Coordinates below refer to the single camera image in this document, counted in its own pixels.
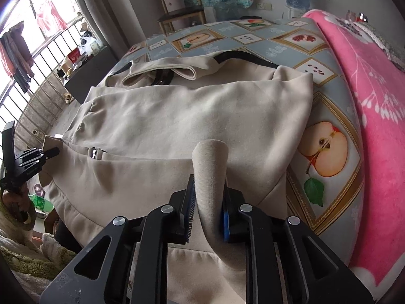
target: black drawstring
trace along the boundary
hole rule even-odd
[[[218,64],[223,63],[226,60],[230,59],[238,59],[238,60],[246,60],[247,62],[251,62],[253,64],[257,64],[260,66],[270,67],[270,68],[277,68],[278,65],[268,62],[254,54],[250,54],[245,51],[240,50],[230,50],[222,52],[214,57],[215,61]],[[156,71],[155,80],[151,85],[169,85],[174,77],[174,72],[171,69],[159,69]]]

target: window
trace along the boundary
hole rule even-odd
[[[48,28],[45,28],[46,26],[42,26],[43,28],[41,28],[41,26],[38,25],[38,18],[46,13],[49,16],[49,6],[52,7],[52,16],[56,14],[56,17],[58,17],[60,22],[64,24],[70,23],[79,15],[79,9],[74,0],[20,0],[9,15],[1,35],[3,35],[4,32],[7,32],[10,27],[14,26],[20,21],[24,21],[24,30],[22,35],[27,42],[30,52],[35,52],[37,48],[39,48],[46,40],[52,37],[52,35],[56,34],[59,30],[57,26],[48,26]],[[72,50],[72,47],[77,46],[75,41],[77,40],[78,33],[71,33],[75,35],[74,40],[71,35],[67,34],[63,37],[71,42],[61,42],[60,44],[60,48],[65,56]],[[52,60],[52,62],[50,61],[50,63],[52,63],[51,67],[55,66],[56,64],[55,60]],[[36,67],[34,65],[32,70],[34,71],[35,75],[42,76],[41,72],[39,72],[39,70],[35,70],[35,68]],[[3,92],[9,81],[10,78],[7,76],[3,66],[0,66],[0,93]]]

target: chair seat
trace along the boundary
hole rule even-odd
[[[164,21],[169,21],[169,20],[177,18],[177,17],[185,16],[188,14],[193,14],[195,12],[200,12],[200,11],[204,11],[203,6],[192,6],[192,7],[179,9],[179,10],[174,10],[174,11],[170,11],[169,13],[163,15],[157,21],[159,23],[164,22]]]

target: silver screw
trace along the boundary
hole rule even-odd
[[[171,213],[174,210],[174,208],[171,205],[165,205],[165,206],[161,207],[160,210],[162,213],[168,214],[168,213]]]
[[[242,206],[240,206],[240,210],[242,210],[243,212],[251,212],[253,210],[253,207],[245,203]]]
[[[122,225],[123,223],[125,223],[125,218],[122,217],[122,216],[115,217],[114,220],[113,220],[113,224],[114,224],[115,226],[120,226],[120,225]]]
[[[290,216],[288,217],[288,222],[291,225],[298,225],[301,222],[301,220],[297,216]]]

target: person's hand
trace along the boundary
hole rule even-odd
[[[3,203],[9,210],[13,210],[13,204],[17,204],[21,212],[27,212],[30,208],[27,183],[24,183],[20,187],[20,192],[21,194],[17,194],[5,190],[3,192]]]

